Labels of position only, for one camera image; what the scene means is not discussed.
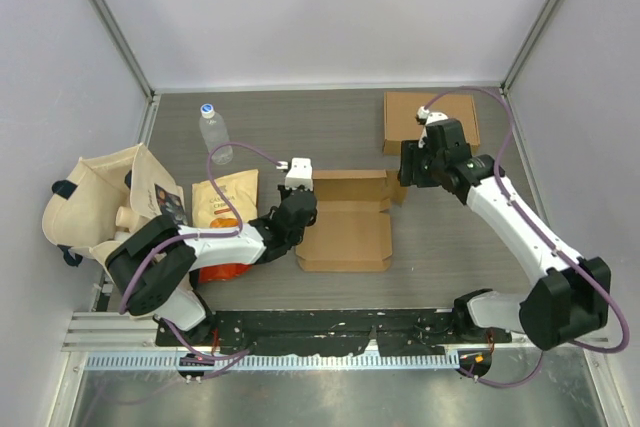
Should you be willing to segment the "small cardboard box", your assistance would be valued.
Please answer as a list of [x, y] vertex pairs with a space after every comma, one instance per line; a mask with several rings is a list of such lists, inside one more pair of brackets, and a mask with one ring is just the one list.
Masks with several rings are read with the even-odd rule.
[[312, 273], [377, 273], [392, 258], [390, 209], [406, 198], [396, 170], [316, 170], [317, 217], [296, 247]]

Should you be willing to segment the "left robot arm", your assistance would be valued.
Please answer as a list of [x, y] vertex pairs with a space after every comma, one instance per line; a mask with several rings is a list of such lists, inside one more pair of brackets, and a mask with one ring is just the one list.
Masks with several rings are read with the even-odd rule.
[[190, 345], [205, 344], [213, 332], [207, 305], [188, 282], [192, 271], [227, 264], [270, 263], [299, 245], [315, 222], [314, 192], [283, 186], [281, 203], [238, 228], [198, 229], [168, 215], [152, 219], [110, 253], [106, 270], [121, 292], [124, 311], [152, 315], [177, 328]]

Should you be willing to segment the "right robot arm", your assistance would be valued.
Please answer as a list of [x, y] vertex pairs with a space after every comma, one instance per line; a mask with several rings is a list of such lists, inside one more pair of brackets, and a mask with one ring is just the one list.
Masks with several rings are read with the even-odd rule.
[[562, 242], [522, 202], [491, 156], [472, 154], [458, 120], [430, 113], [421, 123], [421, 137], [401, 144], [401, 186], [441, 187], [454, 195], [494, 230], [531, 283], [527, 294], [480, 289], [457, 298], [455, 336], [472, 342], [498, 328], [523, 333], [548, 351], [604, 327], [607, 264]]

